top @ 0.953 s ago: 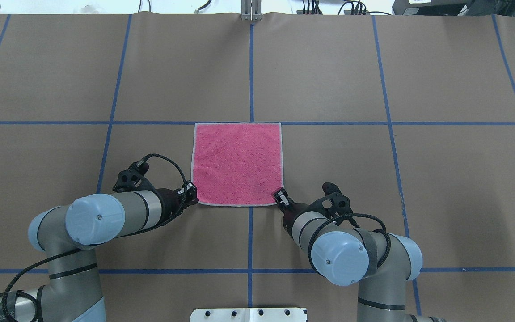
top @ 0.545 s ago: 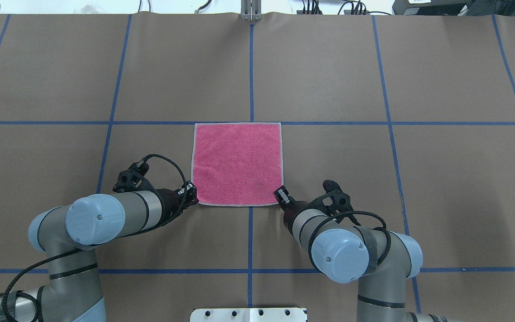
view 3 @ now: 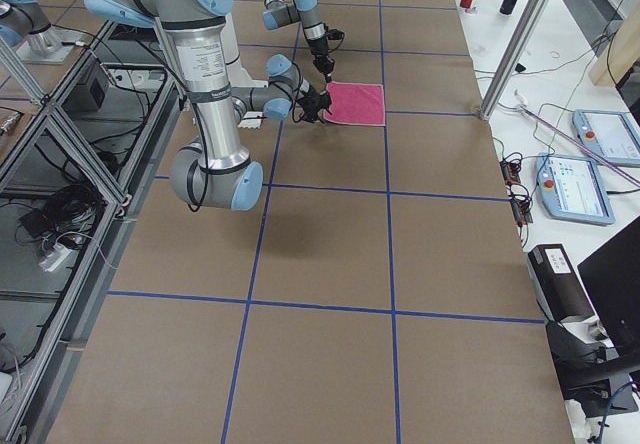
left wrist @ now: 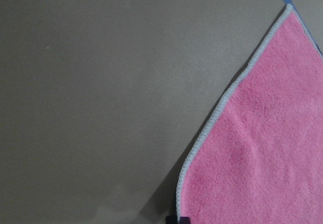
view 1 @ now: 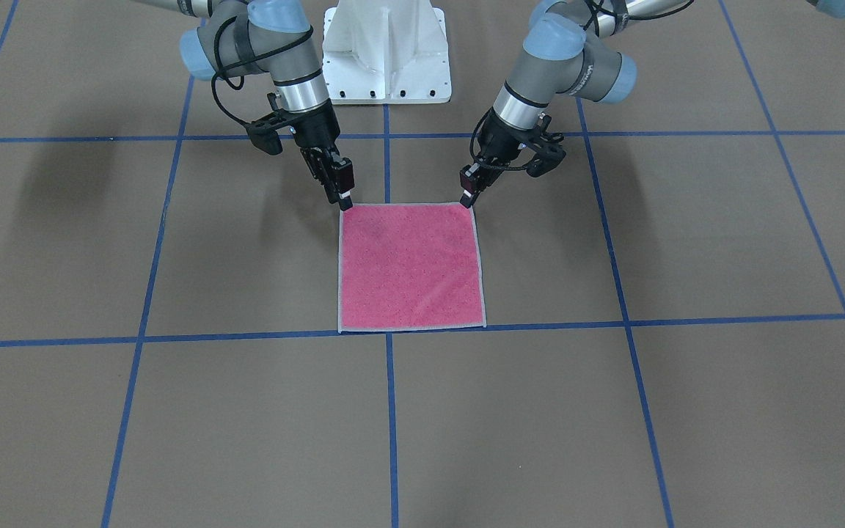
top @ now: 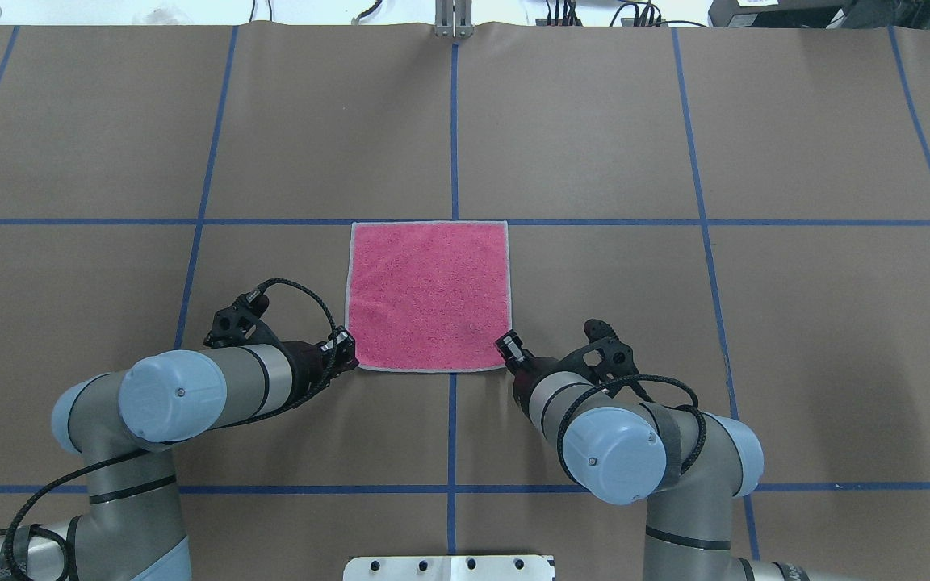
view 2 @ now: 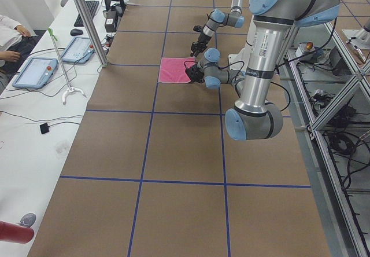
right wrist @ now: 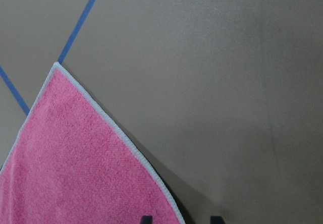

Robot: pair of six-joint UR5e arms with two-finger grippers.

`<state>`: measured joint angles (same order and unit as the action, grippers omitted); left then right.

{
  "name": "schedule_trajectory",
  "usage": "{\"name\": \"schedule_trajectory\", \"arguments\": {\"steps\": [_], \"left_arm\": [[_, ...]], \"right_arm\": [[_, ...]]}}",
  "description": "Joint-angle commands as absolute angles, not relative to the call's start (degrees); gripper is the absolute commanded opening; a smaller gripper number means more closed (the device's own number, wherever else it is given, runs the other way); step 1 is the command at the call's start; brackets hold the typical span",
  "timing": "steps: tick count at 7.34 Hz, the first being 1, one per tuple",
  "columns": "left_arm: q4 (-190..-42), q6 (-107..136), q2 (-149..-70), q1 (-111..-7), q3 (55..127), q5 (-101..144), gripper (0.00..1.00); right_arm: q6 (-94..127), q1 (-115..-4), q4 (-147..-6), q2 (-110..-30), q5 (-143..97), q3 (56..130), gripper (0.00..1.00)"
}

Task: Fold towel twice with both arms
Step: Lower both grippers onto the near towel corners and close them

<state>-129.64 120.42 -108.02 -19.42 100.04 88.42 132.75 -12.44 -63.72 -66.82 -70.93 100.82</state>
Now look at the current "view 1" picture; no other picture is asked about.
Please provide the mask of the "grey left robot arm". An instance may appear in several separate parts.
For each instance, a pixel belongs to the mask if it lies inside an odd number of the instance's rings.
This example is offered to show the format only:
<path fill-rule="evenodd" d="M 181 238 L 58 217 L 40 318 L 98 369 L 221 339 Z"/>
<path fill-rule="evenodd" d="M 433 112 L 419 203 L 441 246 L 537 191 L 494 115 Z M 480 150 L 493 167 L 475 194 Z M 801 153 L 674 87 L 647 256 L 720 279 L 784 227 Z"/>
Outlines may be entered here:
<path fill-rule="evenodd" d="M 506 172 L 540 177 L 557 168 L 566 151 L 563 135 L 549 130 L 554 97 L 603 104 L 626 99 L 636 86 L 637 64 L 604 39 L 688 7 L 687 1 L 539 2 L 513 69 L 470 138 L 461 204 L 471 208 Z"/>

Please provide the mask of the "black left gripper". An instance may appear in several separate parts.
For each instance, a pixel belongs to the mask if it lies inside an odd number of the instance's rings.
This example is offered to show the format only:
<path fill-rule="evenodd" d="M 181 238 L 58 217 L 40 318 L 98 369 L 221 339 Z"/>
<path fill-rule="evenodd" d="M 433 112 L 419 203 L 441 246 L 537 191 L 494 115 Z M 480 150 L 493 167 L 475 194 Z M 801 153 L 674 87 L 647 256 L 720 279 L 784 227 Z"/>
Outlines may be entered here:
<path fill-rule="evenodd" d="M 459 203 L 472 208 L 480 194 L 490 187 L 497 171 L 524 171 L 524 165 L 512 165 L 519 157 L 520 134 L 529 129 L 513 127 L 489 108 L 475 130 L 479 150 L 475 164 L 464 166 L 459 172 L 463 189 Z"/>

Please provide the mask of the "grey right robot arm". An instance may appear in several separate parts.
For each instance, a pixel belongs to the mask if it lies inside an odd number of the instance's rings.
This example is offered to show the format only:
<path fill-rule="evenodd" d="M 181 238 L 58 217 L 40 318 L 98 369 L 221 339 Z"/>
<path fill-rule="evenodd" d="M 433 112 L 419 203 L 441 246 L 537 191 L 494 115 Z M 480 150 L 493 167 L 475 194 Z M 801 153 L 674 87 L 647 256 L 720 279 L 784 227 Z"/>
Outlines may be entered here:
<path fill-rule="evenodd" d="M 314 44 L 314 26 L 299 1 L 154 1 L 158 9 L 205 19 L 179 40 L 181 59 L 192 77 L 234 90 L 252 75 L 267 74 L 275 90 L 271 110 L 258 120 L 239 120 L 249 141 L 263 153 L 282 152 L 279 131 L 288 129 L 312 177 L 329 203 L 352 205 L 351 161 L 336 141 L 341 128 Z"/>

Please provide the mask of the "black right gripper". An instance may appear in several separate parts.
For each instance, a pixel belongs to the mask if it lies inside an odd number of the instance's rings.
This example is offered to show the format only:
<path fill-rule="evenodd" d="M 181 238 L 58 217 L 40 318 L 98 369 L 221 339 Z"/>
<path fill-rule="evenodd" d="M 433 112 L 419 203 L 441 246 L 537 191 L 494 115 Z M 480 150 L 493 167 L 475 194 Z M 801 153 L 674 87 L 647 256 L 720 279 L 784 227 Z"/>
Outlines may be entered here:
<path fill-rule="evenodd" d="M 352 161 L 342 157 L 335 142 L 341 128 L 331 100 L 302 111 L 289 111 L 293 139 L 312 174 L 324 188 L 329 204 L 338 204 L 341 211 L 353 206 L 354 188 Z"/>

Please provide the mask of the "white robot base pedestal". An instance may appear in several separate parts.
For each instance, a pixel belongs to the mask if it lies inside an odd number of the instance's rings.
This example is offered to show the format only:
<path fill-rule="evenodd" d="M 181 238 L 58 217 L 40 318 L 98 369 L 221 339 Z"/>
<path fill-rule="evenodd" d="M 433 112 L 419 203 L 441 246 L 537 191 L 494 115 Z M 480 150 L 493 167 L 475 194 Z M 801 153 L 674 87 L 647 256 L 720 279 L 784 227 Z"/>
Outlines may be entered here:
<path fill-rule="evenodd" d="M 323 16 L 323 70 L 335 105 L 452 99 L 446 16 L 429 1 L 339 1 Z"/>

